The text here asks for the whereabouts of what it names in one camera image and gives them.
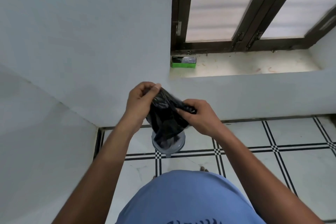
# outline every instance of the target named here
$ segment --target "blue t-shirt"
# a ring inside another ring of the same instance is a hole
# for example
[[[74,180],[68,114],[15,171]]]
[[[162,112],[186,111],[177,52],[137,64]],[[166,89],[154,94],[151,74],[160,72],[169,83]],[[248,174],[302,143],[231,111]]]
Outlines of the blue t-shirt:
[[[265,224],[236,186],[203,171],[175,170],[142,187],[118,224]]]

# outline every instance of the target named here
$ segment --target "frosted glass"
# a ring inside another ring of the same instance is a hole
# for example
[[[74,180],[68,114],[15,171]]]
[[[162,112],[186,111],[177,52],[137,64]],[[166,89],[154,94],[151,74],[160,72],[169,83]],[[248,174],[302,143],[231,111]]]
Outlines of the frosted glass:
[[[304,37],[336,0],[287,0],[262,38]]]
[[[250,0],[191,0],[186,42],[230,40]]]

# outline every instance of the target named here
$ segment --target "person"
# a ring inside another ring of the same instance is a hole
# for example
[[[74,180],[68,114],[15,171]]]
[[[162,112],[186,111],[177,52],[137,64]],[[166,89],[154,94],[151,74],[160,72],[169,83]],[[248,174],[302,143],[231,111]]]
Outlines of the person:
[[[160,87],[142,82],[130,91],[124,115],[53,224],[105,223],[129,142]],[[185,103],[194,106],[197,114],[178,113],[224,149],[254,208],[220,175],[175,170],[141,188],[121,211],[117,223],[323,223],[221,123],[206,101],[187,99]]]

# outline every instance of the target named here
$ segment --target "hand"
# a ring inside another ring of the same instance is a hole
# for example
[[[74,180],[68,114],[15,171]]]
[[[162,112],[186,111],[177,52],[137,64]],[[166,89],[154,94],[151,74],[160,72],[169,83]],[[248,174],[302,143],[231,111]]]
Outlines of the hand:
[[[177,112],[199,133],[217,139],[221,130],[226,129],[207,101],[187,99],[183,102],[195,107],[197,114],[191,114],[181,109],[177,109]]]
[[[119,123],[129,126],[136,133],[149,113],[153,98],[159,93],[161,84],[141,82],[128,95],[126,111]]]

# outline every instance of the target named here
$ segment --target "green box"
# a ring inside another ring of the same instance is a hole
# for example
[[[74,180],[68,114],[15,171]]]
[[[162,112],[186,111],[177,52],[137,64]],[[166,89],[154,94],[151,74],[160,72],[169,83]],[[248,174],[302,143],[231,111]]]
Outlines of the green box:
[[[196,57],[171,57],[171,67],[186,67],[195,68],[196,67]]]

